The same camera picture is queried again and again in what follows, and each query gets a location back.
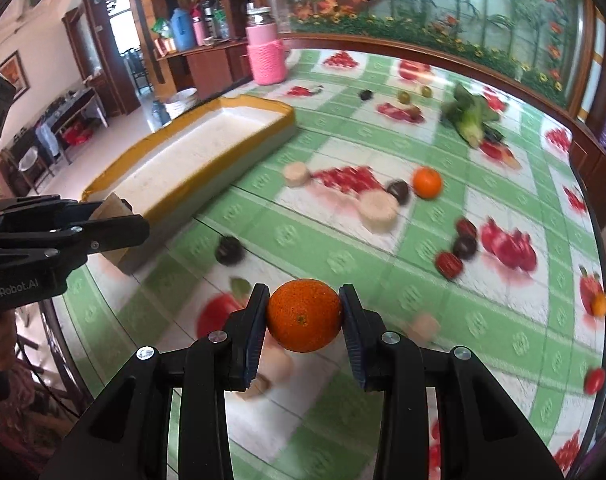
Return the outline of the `beige cork piece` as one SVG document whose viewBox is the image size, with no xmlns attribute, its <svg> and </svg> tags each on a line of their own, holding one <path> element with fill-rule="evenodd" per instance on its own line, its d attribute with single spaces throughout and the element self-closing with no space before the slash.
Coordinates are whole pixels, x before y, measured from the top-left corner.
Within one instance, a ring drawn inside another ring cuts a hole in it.
<svg viewBox="0 0 606 480">
<path fill-rule="evenodd" d="M 90 220 L 106 220 L 130 216 L 132 208 L 122 198 L 111 193 L 90 215 Z"/>
</svg>

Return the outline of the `red date front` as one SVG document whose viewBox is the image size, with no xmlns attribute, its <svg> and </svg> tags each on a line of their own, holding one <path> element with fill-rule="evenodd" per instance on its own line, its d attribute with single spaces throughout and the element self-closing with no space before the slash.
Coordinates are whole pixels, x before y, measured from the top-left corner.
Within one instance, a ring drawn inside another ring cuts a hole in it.
<svg viewBox="0 0 606 480">
<path fill-rule="evenodd" d="M 462 260 L 452 252 L 439 252 L 434 259 L 434 266 L 448 281 L 454 281 L 463 271 Z"/>
</svg>

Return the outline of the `red date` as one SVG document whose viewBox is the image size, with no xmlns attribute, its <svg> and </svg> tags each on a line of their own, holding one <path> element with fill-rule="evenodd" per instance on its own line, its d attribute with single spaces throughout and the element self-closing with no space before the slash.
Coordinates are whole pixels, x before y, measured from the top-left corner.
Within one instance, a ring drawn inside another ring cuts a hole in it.
<svg viewBox="0 0 606 480">
<path fill-rule="evenodd" d="M 478 238 L 476 226 L 467 218 L 459 218 L 455 223 L 455 228 L 459 236 L 469 236 L 474 238 L 474 240 Z"/>
<path fill-rule="evenodd" d="M 463 271 L 462 260 L 452 252 L 439 252 L 434 259 L 434 266 L 448 281 L 454 281 Z"/>
</svg>

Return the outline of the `small orange kumquat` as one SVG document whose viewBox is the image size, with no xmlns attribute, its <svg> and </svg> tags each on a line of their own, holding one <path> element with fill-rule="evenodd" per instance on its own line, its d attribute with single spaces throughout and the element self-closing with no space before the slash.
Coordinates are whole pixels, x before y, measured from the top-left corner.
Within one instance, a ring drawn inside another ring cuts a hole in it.
<svg viewBox="0 0 606 480">
<path fill-rule="evenodd" d="M 604 318 L 606 316 L 606 293 L 597 292 L 591 300 L 591 315 L 595 318 Z"/>
</svg>

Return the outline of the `dark plum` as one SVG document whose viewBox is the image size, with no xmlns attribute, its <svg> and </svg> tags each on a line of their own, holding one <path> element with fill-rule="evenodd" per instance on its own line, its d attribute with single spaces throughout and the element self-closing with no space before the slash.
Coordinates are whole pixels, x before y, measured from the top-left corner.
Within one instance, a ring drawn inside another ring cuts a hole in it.
<svg viewBox="0 0 606 480">
<path fill-rule="evenodd" d="M 452 253 L 463 261 L 471 260 L 478 252 L 478 241 L 468 234 L 458 235 L 452 246 Z"/>
<path fill-rule="evenodd" d="M 221 236 L 215 248 L 214 257 L 223 266 L 236 266 L 245 257 L 245 248 L 238 238 Z"/>
<path fill-rule="evenodd" d="M 390 195 L 392 195 L 399 203 L 399 206 L 405 206 L 410 200 L 410 188 L 404 180 L 394 180 L 385 187 Z"/>
<path fill-rule="evenodd" d="M 359 92 L 359 99 L 361 99 L 361 101 L 368 101 L 371 100 L 373 98 L 373 92 L 371 90 L 363 90 L 361 92 Z"/>
</svg>

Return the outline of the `large beige cork cylinder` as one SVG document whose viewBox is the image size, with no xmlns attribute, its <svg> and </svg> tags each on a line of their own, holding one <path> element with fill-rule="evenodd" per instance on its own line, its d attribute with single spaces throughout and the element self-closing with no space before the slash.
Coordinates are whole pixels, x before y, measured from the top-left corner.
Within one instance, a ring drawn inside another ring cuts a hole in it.
<svg viewBox="0 0 606 480">
<path fill-rule="evenodd" d="M 391 232 L 399 218 L 399 203 L 384 190 L 367 190 L 357 200 L 358 217 L 365 228 L 375 234 Z"/>
</svg>

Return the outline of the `large orange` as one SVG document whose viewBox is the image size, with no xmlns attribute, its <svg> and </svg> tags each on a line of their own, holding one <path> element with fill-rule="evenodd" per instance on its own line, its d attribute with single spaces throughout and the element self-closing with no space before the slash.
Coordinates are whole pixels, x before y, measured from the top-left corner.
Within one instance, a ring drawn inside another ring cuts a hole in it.
<svg viewBox="0 0 606 480">
<path fill-rule="evenodd" d="M 411 185 L 415 194 L 422 200 L 434 200 L 442 192 L 443 180 L 437 170 L 419 167 L 413 173 Z"/>
</svg>

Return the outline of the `small beige cork cylinder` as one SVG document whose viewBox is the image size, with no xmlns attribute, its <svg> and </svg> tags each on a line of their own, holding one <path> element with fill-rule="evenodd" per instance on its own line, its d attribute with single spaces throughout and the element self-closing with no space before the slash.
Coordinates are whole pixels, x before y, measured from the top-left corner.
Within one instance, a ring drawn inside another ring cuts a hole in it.
<svg viewBox="0 0 606 480">
<path fill-rule="evenodd" d="M 288 188 L 298 188 L 311 180 L 311 173 L 304 162 L 290 162 L 282 168 L 282 175 Z"/>
</svg>

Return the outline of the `red cherry tomato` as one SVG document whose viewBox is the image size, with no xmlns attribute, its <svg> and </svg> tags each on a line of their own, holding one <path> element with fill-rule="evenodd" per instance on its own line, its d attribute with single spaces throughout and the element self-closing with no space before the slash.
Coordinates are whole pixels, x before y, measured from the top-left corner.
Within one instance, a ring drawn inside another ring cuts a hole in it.
<svg viewBox="0 0 606 480">
<path fill-rule="evenodd" d="M 606 382 L 606 371 L 602 367 L 590 368 L 584 379 L 583 390 L 588 396 L 595 396 Z"/>
</svg>

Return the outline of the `small beige cork chunk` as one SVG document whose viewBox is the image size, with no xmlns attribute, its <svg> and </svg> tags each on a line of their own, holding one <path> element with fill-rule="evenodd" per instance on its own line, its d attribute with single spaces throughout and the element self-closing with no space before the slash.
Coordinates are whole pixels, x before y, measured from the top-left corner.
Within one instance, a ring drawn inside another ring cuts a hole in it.
<svg viewBox="0 0 606 480">
<path fill-rule="evenodd" d="M 236 396 L 242 400 L 248 401 L 258 398 L 259 396 L 265 396 L 269 390 L 271 390 L 271 381 L 264 375 L 257 374 L 253 378 L 250 386 L 243 391 L 238 391 Z"/>
</svg>

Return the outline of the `big beige cork block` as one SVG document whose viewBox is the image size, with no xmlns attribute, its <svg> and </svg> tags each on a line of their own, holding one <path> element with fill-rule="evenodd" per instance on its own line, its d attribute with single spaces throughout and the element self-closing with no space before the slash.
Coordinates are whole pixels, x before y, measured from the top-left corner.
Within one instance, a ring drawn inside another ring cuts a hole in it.
<svg viewBox="0 0 606 480">
<path fill-rule="evenodd" d="M 257 369 L 259 375 L 272 386 L 280 386 L 291 378 L 293 370 L 293 359 L 289 353 L 270 333 L 266 333 Z"/>
</svg>

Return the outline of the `yellow-rimmed foam tray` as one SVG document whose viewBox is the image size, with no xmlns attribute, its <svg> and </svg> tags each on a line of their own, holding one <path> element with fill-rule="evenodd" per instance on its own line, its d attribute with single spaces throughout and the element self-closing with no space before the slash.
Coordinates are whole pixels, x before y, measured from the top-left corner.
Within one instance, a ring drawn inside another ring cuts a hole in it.
<svg viewBox="0 0 606 480">
<path fill-rule="evenodd" d="M 294 108 L 257 96 L 212 99 L 130 146 L 82 194 L 111 193 L 149 223 L 143 244 L 102 252 L 131 275 L 189 218 L 297 132 Z"/>
</svg>

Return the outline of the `blue water jug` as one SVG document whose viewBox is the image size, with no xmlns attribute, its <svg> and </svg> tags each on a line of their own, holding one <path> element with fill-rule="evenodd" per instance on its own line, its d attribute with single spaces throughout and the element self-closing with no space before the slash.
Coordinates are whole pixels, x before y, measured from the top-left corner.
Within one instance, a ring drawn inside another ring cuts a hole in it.
<svg viewBox="0 0 606 480">
<path fill-rule="evenodd" d="M 179 52 L 197 47 L 196 35 L 192 26 L 192 17 L 187 10 L 176 8 L 169 22 L 171 23 L 176 49 Z"/>
</svg>

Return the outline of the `green grape left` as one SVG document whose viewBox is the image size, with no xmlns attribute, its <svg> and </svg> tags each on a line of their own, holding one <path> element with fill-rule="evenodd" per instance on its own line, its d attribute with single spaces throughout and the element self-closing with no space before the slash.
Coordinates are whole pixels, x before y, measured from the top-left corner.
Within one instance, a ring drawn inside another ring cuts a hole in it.
<svg viewBox="0 0 606 480">
<path fill-rule="evenodd" d="M 399 100 L 399 103 L 402 104 L 409 104 L 411 102 L 410 93 L 407 91 L 399 91 L 399 93 L 397 93 L 397 99 Z"/>
</svg>

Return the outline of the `framed wall painting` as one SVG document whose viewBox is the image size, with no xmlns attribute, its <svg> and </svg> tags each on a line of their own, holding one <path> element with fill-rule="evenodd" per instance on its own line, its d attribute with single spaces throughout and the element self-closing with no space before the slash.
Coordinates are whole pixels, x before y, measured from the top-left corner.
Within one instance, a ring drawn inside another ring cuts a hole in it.
<svg viewBox="0 0 606 480">
<path fill-rule="evenodd" d="M 0 63 L 0 74 L 15 87 L 15 100 L 18 100 L 30 89 L 18 51 L 15 51 Z"/>
</svg>

